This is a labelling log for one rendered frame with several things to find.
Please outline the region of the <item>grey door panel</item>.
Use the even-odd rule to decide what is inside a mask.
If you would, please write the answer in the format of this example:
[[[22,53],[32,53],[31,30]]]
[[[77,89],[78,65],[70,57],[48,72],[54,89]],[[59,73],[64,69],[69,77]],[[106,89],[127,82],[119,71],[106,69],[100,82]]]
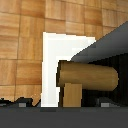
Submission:
[[[74,62],[89,63],[128,53],[128,21],[75,54]]]

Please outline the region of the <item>white door frame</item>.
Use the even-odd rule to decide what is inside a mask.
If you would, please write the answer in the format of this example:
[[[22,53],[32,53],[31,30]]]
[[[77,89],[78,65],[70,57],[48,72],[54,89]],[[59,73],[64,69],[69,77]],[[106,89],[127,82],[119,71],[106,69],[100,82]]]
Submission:
[[[56,73],[60,60],[71,58],[96,41],[94,37],[57,33],[43,33],[42,107],[57,107],[60,88],[56,86]]]

